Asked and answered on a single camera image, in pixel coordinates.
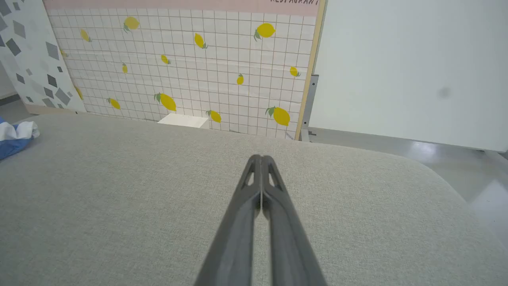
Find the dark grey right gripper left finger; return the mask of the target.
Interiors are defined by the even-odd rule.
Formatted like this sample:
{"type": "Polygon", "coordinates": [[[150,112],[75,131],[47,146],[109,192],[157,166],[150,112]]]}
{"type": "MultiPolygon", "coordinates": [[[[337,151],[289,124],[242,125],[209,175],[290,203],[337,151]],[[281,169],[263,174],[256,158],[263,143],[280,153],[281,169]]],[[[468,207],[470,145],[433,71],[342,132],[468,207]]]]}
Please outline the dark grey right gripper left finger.
{"type": "Polygon", "coordinates": [[[241,174],[196,286],[250,286],[254,221],[261,210],[262,157],[252,155],[241,174]]]}

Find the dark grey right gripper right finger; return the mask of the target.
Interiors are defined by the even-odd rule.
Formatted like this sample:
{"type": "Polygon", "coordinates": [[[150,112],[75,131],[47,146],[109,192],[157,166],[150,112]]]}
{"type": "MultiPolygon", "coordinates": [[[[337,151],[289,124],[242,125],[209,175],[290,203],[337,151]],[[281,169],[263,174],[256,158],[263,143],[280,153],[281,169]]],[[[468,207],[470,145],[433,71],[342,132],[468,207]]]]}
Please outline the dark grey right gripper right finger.
{"type": "Polygon", "coordinates": [[[262,157],[262,212],[269,222],[273,286],[326,286],[283,179],[270,156],[262,157]]]}

